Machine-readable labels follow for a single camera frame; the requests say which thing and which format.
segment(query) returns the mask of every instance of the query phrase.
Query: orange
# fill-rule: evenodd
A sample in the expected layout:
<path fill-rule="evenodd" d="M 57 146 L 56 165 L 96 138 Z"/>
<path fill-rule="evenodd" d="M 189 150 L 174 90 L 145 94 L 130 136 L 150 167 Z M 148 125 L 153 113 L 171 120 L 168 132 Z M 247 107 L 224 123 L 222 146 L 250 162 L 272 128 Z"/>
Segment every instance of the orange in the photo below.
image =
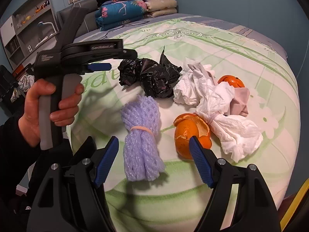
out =
<path fill-rule="evenodd" d="M 184 119 L 192 120 L 196 124 L 196 126 L 198 128 L 199 135 L 201 135 L 201 136 L 205 135 L 205 136 L 208 136 L 208 137 L 211 135 L 210 128 L 206 124 L 206 122 L 201 117 L 199 117 L 197 114 L 194 114 L 194 113 L 184 113 L 184 114 L 179 115 L 174 120 L 174 126 L 177 126 L 178 122 L 182 121 Z"/>
<path fill-rule="evenodd" d="M 210 149 L 212 146 L 211 139 L 205 135 L 197 138 L 203 148 Z"/>
<path fill-rule="evenodd" d="M 199 131 L 194 121 L 183 119 L 176 123 L 175 146 L 176 151 L 186 159 L 192 159 L 189 151 L 189 139 L 192 136 L 199 137 Z"/>
<path fill-rule="evenodd" d="M 228 82 L 229 85 L 234 86 L 235 88 L 245 87 L 244 83 L 239 78 L 232 75 L 224 75 L 218 80 L 218 84 L 223 81 Z"/>

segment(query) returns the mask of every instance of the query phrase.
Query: black sleeve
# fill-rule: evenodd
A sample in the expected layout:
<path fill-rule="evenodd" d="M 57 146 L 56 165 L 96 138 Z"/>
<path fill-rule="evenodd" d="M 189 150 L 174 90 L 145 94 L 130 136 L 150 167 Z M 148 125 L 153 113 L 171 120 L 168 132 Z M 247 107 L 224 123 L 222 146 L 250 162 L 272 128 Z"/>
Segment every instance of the black sleeve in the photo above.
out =
<path fill-rule="evenodd" d="M 16 186 L 41 152 L 39 145 L 32 148 L 24 140 L 18 120 L 11 117 L 0 126 L 0 198 L 4 202 L 15 195 Z"/>

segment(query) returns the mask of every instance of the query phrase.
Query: pink flower print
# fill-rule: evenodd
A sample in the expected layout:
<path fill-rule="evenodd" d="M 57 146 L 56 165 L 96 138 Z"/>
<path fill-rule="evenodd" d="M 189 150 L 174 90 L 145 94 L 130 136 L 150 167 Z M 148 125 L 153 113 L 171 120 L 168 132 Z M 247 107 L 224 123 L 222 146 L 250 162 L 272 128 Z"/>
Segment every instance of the pink flower print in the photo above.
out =
<path fill-rule="evenodd" d="M 138 4 L 138 6 L 142 7 L 144 11 L 146 11 L 147 6 L 142 0 L 136 0 L 136 3 Z"/>
<path fill-rule="evenodd" d="M 106 7 L 103 7 L 102 8 L 102 17 L 107 17 L 107 8 Z"/>

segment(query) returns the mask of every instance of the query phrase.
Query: orange rubber band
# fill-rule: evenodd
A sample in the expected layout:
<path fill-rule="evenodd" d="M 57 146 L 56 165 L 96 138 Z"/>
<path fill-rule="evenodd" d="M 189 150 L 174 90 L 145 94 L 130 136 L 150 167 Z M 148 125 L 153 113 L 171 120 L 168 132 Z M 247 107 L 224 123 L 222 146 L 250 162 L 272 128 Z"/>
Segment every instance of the orange rubber band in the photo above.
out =
<path fill-rule="evenodd" d="M 132 131 L 134 129 L 146 131 L 146 132 L 150 133 L 152 136 L 154 136 L 154 133 L 150 129 L 148 129 L 147 127 L 136 125 L 136 126 L 131 127 L 130 131 Z"/>

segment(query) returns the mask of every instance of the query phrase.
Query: beige folded quilt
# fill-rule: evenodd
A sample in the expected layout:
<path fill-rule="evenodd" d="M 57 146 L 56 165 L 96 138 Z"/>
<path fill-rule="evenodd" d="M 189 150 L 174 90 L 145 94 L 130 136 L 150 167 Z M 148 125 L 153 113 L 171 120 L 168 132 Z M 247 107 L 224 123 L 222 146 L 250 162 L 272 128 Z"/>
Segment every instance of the beige folded quilt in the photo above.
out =
<path fill-rule="evenodd" d="M 157 10 L 157 11 L 147 13 L 146 17 L 159 17 L 159 16 L 175 14 L 175 13 L 177 13 L 177 9 L 175 9 L 175 8 L 161 9 L 161 10 Z"/>
<path fill-rule="evenodd" d="M 176 0 L 147 0 L 145 2 L 147 12 L 152 12 L 161 9 L 175 8 L 177 6 Z"/>

